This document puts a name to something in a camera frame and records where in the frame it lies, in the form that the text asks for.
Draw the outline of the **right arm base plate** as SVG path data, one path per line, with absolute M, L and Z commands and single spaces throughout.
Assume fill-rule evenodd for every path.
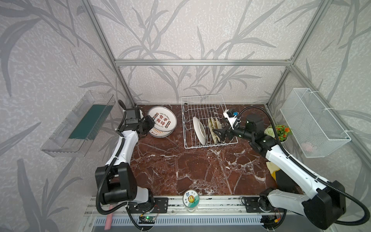
M 247 213 L 284 213 L 282 208 L 274 208 L 266 198 L 259 196 L 242 197 L 242 204 Z

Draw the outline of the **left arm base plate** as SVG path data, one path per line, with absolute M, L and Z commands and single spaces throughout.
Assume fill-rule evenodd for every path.
M 155 197 L 152 203 L 142 203 L 137 206 L 129 205 L 129 211 L 132 214 L 139 213 L 159 213 L 165 214 L 168 211 L 169 198 L 167 197 Z

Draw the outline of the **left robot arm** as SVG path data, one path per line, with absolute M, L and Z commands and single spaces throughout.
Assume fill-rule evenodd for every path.
M 119 138 L 113 154 L 105 166 L 98 167 L 95 171 L 98 205 L 153 202 L 151 191 L 137 185 L 130 167 L 140 136 L 147 135 L 153 127 L 154 120 L 150 116 L 144 116 L 140 107 L 124 111 L 124 118 L 116 129 Z

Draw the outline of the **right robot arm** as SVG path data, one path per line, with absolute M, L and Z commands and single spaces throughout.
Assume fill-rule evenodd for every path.
M 277 165 L 304 192 L 295 194 L 278 189 L 268 190 L 264 197 L 271 206 L 303 215 L 322 230 L 339 222 L 346 212 L 345 188 L 341 183 L 322 179 L 289 154 L 278 139 L 264 133 L 258 116 L 253 116 L 252 121 L 241 126 L 237 112 L 226 110 L 223 115 L 229 126 L 214 130 L 221 141 L 235 137 L 247 140 L 253 150 Z

